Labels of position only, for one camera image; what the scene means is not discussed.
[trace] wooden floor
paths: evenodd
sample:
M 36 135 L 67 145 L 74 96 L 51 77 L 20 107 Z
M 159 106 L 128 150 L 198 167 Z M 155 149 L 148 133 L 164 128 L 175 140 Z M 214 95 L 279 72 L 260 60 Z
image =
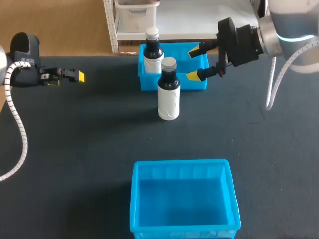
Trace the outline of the wooden floor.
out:
M 103 0 L 3 0 L 0 44 L 14 34 L 36 35 L 42 56 L 112 54 Z

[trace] white shelf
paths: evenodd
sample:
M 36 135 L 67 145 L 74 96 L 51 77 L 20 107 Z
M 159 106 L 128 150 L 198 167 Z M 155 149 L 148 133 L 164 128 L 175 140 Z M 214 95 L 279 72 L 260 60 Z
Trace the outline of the white shelf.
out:
M 156 25 L 162 40 L 212 39 L 218 21 L 231 17 L 236 27 L 258 26 L 249 0 L 161 0 Z M 123 32 L 121 17 L 115 21 L 118 40 L 144 40 L 144 33 Z

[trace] bottle cap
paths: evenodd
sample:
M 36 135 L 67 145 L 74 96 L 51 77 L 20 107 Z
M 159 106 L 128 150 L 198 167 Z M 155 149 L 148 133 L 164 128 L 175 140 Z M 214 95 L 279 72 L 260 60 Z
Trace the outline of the bottle cap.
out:
M 165 57 L 164 59 L 162 59 L 161 69 L 163 71 L 171 72 L 171 71 L 176 70 L 176 68 L 177 68 L 177 63 L 176 63 L 175 58 L 169 56 L 169 57 Z
M 160 37 L 159 30 L 157 27 L 149 27 L 146 29 L 145 37 L 147 40 L 155 41 Z

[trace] white cable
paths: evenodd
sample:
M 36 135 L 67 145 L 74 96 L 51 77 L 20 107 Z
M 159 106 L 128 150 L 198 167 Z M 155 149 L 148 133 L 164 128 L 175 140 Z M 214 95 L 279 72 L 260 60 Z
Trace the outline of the white cable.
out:
M 273 58 L 272 67 L 270 71 L 270 77 L 269 77 L 269 85 L 268 85 L 268 93 L 267 93 L 267 100 L 266 100 L 266 110 L 270 110 L 274 104 L 275 97 L 277 94 L 277 90 L 279 88 L 279 85 L 281 83 L 282 78 L 284 77 L 286 71 L 290 67 L 290 65 L 296 60 L 297 57 L 302 55 L 304 52 L 319 46 L 319 41 L 311 42 L 307 44 L 306 46 L 300 48 L 298 51 L 296 51 L 284 64 L 282 67 L 280 73 L 277 76 L 277 79 L 275 81 L 274 87 L 273 86 L 273 79 L 274 79 L 274 72 L 275 72 L 275 66 L 276 66 L 276 58 Z
M 15 68 L 17 67 L 21 67 L 21 68 L 29 68 L 31 67 L 30 63 L 28 62 L 24 62 L 24 61 L 17 61 L 14 62 L 13 64 L 11 64 L 6 72 L 5 75 L 5 79 L 4 79 L 4 92 L 5 92 L 5 98 L 6 101 L 9 105 L 9 108 L 11 110 L 11 113 L 19 127 L 20 133 L 21 133 L 21 138 L 22 138 L 22 154 L 20 157 L 20 160 L 18 161 L 18 163 L 16 164 L 16 166 L 10 170 L 8 173 L 0 176 L 0 181 L 3 181 L 5 179 L 7 179 L 8 177 L 12 176 L 14 173 L 16 173 L 18 171 L 18 169 L 22 166 L 25 157 L 26 157 L 26 153 L 28 151 L 28 140 L 26 138 L 26 133 L 25 133 L 25 129 L 23 126 L 23 123 L 20 119 L 20 116 L 18 114 L 18 112 L 16 111 L 12 98 L 11 98 L 11 92 L 10 92 L 10 79 L 11 79 L 11 75 L 12 72 L 15 70 Z

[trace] blue plastic bin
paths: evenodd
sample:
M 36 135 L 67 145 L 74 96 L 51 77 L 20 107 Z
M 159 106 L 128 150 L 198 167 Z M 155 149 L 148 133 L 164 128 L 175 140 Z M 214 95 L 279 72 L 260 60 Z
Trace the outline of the blue plastic bin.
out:
M 227 160 L 135 163 L 130 228 L 136 239 L 234 238 L 240 227 Z
M 162 43 L 165 57 L 172 56 L 177 61 L 177 77 L 180 80 L 181 90 L 206 90 L 207 80 L 203 82 L 190 81 L 186 74 L 199 68 L 209 67 L 207 54 L 190 58 L 188 52 L 197 46 L 197 42 Z M 157 91 L 160 74 L 147 74 L 144 68 L 143 51 L 145 44 L 140 45 L 139 78 L 142 91 Z

